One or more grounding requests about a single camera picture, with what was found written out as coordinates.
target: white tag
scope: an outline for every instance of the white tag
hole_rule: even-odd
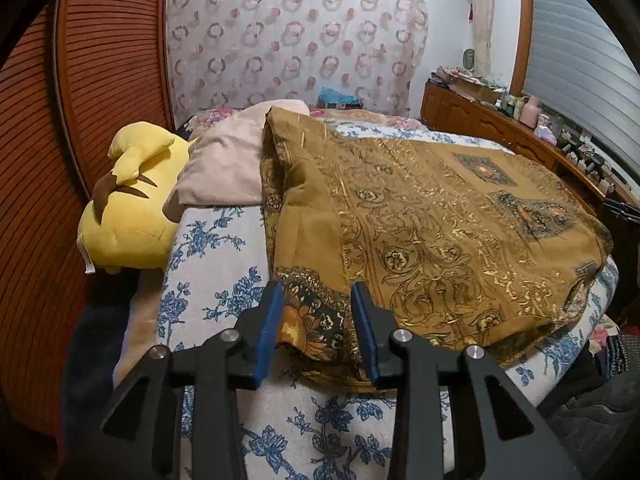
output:
[[[78,250],[82,257],[84,258],[84,273],[85,274],[93,274],[95,272],[94,263],[91,261],[91,256],[89,256],[89,251],[86,250],[84,246],[84,242],[82,241],[82,235],[76,238],[76,245],[78,246]]]

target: window blind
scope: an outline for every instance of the window blind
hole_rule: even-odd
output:
[[[524,92],[575,123],[640,174],[640,76],[586,0],[533,0]]]

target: wooden dresser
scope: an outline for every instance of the wooden dresser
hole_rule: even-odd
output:
[[[598,187],[571,164],[558,148],[537,138],[533,130],[520,121],[432,83],[424,87],[421,117],[434,130],[494,140],[519,155],[539,162],[567,184],[587,212],[597,216],[604,200]],[[637,205],[619,181],[616,181],[616,191],[609,198]]]

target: small fan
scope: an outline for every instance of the small fan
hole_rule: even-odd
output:
[[[468,48],[465,50],[465,53],[462,55],[462,66],[465,70],[472,70],[475,65],[475,56],[476,51],[472,48]]]

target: sheer curtain with circle pattern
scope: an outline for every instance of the sheer curtain with circle pattern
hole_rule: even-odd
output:
[[[167,0],[176,123],[322,86],[407,115],[427,28],[424,0]]]

